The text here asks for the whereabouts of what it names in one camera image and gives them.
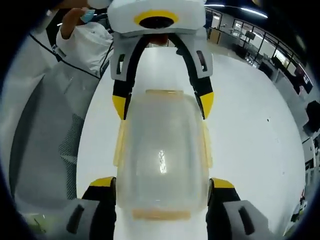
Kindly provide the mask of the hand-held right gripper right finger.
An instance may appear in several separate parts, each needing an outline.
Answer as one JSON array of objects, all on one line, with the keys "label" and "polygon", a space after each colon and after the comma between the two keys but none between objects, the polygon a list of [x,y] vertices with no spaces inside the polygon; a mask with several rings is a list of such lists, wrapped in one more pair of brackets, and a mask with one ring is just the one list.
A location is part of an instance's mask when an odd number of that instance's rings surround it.
[{"label": "hand-held right gripper right finger", "polygon": [[209,179],[206,213],[209,240],[269,240],[268,219],[248,200],[241,200],[234,185]]}]

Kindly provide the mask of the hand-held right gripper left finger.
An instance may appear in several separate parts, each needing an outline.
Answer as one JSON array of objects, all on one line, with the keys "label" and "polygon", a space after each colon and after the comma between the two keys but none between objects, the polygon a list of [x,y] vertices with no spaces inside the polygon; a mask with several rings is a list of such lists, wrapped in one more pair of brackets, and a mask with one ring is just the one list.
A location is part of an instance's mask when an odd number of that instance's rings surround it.
[{"label": "hand-held right gripper left finger", "polygon": [[112,240],[116,214],[116,177],[91,182],[72,211],[66,231],[77,240]]}]

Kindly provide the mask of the person's left hand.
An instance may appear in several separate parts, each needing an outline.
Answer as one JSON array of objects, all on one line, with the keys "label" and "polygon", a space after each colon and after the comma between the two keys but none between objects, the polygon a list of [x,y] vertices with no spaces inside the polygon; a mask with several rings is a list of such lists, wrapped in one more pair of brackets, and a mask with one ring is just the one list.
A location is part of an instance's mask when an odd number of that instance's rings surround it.
[{"label": "person's left hand", "polygon": [[149,37],[149,43],[157,46],[166,46],[168,40],[169,38],[166,34],[153,34]]}]

